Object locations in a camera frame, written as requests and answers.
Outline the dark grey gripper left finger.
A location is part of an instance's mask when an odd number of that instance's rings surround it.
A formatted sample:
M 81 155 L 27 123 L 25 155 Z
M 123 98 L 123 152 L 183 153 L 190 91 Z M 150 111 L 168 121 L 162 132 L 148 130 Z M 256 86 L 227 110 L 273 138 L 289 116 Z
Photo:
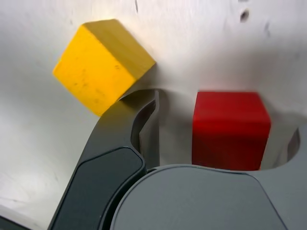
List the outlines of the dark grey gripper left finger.
M 49 225 L 107 230 L 125 193 L 160 164 L 159 93 L 133 92 L 104 112 L 92 130 Z

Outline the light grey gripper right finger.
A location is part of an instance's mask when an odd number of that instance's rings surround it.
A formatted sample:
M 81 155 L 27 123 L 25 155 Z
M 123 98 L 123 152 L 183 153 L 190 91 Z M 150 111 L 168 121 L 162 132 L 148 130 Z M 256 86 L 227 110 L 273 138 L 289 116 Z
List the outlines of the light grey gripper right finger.
M 307 127 L 286 164 L 227 171 L 168 165 L 141 178 L 120 201 L 113 230 L 304 230 L 307 227 Z

